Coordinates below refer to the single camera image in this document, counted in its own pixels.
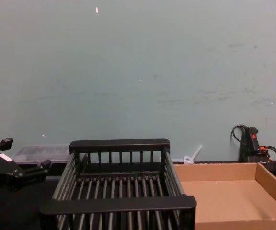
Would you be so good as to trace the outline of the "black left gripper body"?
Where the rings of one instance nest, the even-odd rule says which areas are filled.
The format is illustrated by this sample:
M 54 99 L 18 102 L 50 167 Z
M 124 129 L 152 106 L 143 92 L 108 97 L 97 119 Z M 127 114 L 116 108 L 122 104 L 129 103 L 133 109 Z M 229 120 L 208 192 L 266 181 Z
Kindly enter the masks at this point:
M 23 186 L 23 170 L 11 158 L 0 153 L 0 187 L 20 189 Z

